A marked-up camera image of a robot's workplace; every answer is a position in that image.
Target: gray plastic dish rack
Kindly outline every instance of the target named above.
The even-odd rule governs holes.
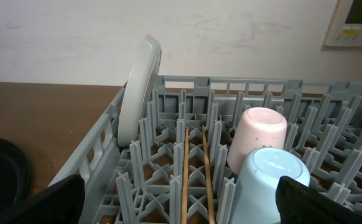
[[[192,82],[193,91],[169,93],[166,82]],[[226,89],[212,90],[213,83],[225,83]],[[230,90],[234,83],[242,91]],[[262,92],[249,91],[257,84],[264,86]],[[281,93],[269,92],[273,85]],[[306,86],[327,92],[302,93]],[[116,133],[123,95],[124,87],[52,181],[80,172],[86,190],[80,223],[180,223],[185,128],[190,131],[188,222],[205,222],[202,125],[208,131],[216,221],[228,223],[237,176],[226,167],[226,157],[241,113],[257,106],[286,117],[284,150],[306,164],[310,187],[362,215],[362,83],[158,76],[139,120],[139,140],[120,150]]]

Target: wooden table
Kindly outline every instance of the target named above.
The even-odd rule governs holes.
[[[0,83],[0,138],[29,154],[29,195],[48,186],[120,88]]]

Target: yellow label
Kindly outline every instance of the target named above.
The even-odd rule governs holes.
[[[343,35],[358,35],[358,30],[343,30]]]

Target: wall-mounted device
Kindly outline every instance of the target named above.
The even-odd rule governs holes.
[[[339,0],[325,45],[362,47],[362,0]]]

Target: white wall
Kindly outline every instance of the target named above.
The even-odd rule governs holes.
[[[159,74],[362,81],[323,48],[336,0],[0,0],[0,81],[122,85],[146,34]]]

